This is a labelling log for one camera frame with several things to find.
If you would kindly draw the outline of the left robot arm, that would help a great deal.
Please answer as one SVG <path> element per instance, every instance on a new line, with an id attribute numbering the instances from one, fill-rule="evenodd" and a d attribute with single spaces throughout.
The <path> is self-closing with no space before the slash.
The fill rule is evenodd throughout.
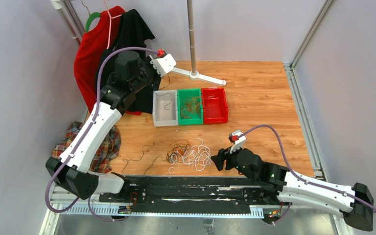
<path id="1" fill-rule="evenodd" d="M 104 138 L 134 103 L 136 95 L 176 66 L 173 56 L 164 50 L 147 48 L 150 55 L 145 59 L 138 53 L 142 50 L 142 47 L 125 47 L 114 51 L 101 63 L 96 102 L 89 119 L 59 158 L 49 158 L 46 162 L 51 175 L 45 191 L 47 204 L 53 184 L 77 199 L 85 200 L 96 193 L 110 193 L 118 202 L 129 199 L 129 181 L 124 176 L 91 172 L 90 166 Z"/>

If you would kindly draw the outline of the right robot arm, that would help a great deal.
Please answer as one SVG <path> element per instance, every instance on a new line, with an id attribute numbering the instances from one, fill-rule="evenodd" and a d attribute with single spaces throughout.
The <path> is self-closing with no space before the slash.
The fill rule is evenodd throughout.
<path id="1" fill-rule="evenodd" d="M 341 217 L 355 229 L 373 230 L 374 210 L 368 205 L 374 199 L 365 184 L 344 186 L 310 178 L 285 166 L 265 162 L 246 148 L 234 152 L 222 148 L 211 160 L 218 171 L 235 169 L 261 187 L 260 197 L 266 204 L 275 201 L 300 204 Z"/>

